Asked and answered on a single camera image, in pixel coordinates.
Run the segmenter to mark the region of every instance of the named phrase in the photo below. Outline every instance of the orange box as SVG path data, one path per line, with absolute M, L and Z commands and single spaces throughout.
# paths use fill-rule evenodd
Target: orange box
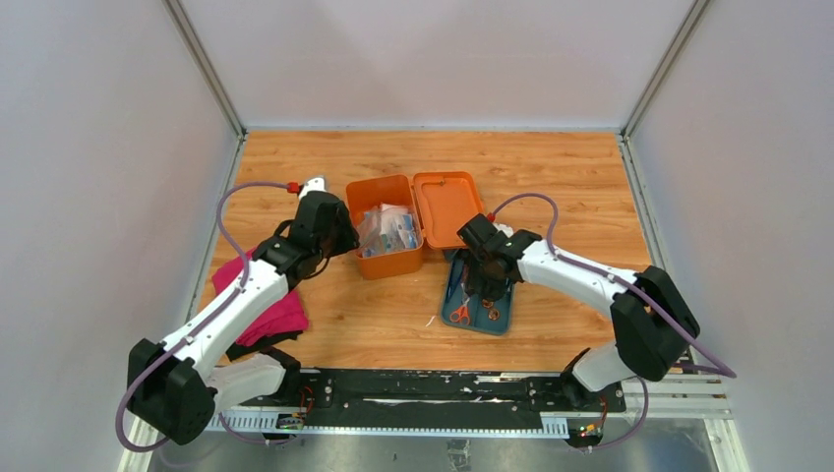
M 359 259 L 359 272 L 367 279 L 415 272 L 423 266 L 423 243 L 432 249 L 464 247 L 457 231 L 478 213 L 484 204 L 467 172 L 423 172 L 413 181 L 403 174 L 347 184 L 345 199 L 350 220 L 359 225 L 365 211 L 381 204 L 408 207 L 417 215 L 420 246 L 417 249 Z

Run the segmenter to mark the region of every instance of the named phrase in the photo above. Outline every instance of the orange lid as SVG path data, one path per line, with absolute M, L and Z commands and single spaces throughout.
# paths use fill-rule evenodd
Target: orange lid
M 426 242 L 434 249 L 464 246 L 457 231 L 478 213 L 484 204 L 468 172 L 423 172 L 414 175 L 414 194 L 423 222 Z

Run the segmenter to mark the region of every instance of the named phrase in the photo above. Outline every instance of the gray floor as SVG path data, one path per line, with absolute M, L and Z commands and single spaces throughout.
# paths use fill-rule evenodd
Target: gray floor
M 626 431 L 624 420 L 609 419 L 606 437 Z M 624 444 L 589 456 L 569 450 L 560 440 L 453 440 L 365 436 L 310 436 L 266 448 L 238 442 L 223 433 L 206 433 L 186 446 L 167 446 L 167 467 L 158 454 L 152 471 L 292 471 L 292 472 L 486 472 L 486 471 L 717 471 L 703 422 L 647 420 Z

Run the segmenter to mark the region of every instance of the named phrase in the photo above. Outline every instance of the white wall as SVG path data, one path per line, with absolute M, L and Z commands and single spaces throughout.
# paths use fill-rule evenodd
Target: white wall
M 184 320 L 235 143 L 160 1 L 2 11 L 0 469 L 115 470 L 128 351 Z
M 718 1 L 635 144 L 754 471 L 830 470 L 834 3 Z
M 691 0 L 185 0 L 254 127 L 619 127 Z

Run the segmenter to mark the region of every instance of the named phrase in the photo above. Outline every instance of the orange-handled scissors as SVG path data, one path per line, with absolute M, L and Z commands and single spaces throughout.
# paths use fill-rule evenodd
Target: orange-handled scissors
M 463 303 L 460 307 L 448 316 L 448 319 L 452 323 L 460 323 L 462 325 L 469 325 L 471 323 L 471 320 L 469 320 L 469 298 L 468 296 L 463 297 Z

